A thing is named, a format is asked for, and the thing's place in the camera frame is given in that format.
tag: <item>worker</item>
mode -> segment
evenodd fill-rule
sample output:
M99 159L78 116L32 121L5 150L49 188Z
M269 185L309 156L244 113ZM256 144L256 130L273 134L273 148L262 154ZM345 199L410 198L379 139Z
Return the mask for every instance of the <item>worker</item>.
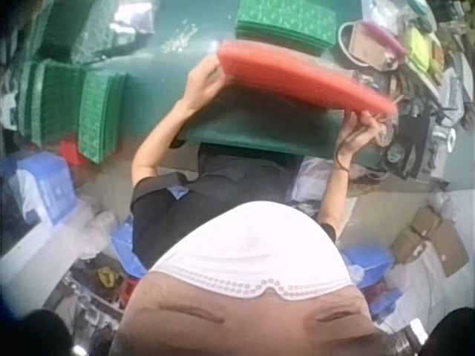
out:
M360 113L370 123L361 132L345 115L317 221L283 204L292 165L264 153L205 146L194 182L157 176L177 133L225 84L207 56L134 157L134 252L149 273L110 355L392 355L334 245L348 168L379 132L375 119Z

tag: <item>table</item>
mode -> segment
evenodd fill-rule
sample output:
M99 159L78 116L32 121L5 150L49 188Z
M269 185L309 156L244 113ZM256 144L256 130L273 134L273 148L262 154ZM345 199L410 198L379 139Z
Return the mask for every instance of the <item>table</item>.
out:
M337 25L361 18L361 2L318 0L337 13ZM162 0L156 33L130 56L115 57L96 67L128 72L121 110L121 131L145 136L183 95L186 74L218 43L235 37L239 0ZM179 138L247 148L332 158L341 119L324 113L314 122L193 123ZM376 167L379 150L367 148L358 162Z

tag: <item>green cutting mat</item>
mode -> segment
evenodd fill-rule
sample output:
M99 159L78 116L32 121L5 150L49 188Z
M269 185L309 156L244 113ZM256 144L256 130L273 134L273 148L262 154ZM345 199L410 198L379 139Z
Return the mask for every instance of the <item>green cutting mat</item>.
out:
M318 0L315 4L336 14L336 27L361 19L361 2L356 0ZM156 33L145 47L130 56L116 57L97 65L103 70L126 71L120 122L125 139L145 138L183 95L188 72L210 51L210 44L235 38L239 0L162 0L156 14ZM163 46L175 40L194 24L197 32L188 38L183 50L165 53ZM339 122L322 117L313 129L262 123L253 119L240 122L200 122L190 126L182 138L195 142L214 142L262 148L292 154L325 156L331 154L333 132ZM377 154L368 154L363 164L375 165Z

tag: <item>white plastic bag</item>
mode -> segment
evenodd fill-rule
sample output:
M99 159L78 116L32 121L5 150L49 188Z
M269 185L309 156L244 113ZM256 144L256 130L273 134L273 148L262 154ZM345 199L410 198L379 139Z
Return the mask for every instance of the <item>white plastic bag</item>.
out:
M83 236L82 243L84 248L79 258L81 260L89 260L106 248L109 244L109 237L112 231L114 231L118 225L117 217L110 211L104 211L96 215L82 229L81 235Z

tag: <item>blue plastic bin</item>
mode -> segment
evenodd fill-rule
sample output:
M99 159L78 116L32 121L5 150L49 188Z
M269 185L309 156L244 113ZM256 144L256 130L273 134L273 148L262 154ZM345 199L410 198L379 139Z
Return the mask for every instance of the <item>blue plastic bin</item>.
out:
M64 158L41 152L18 161L17 168L34 176L53 225L63 220L76 207L76 193Z
M353 265L364 269L363 280L357 285L360 289L377 283L394 266L394 257L390 250L375 243L348 247L341 253Z
M112 234L111 242L125 271L132 277L142 278L148 271L132 252L132 226L132 218L128 217Z

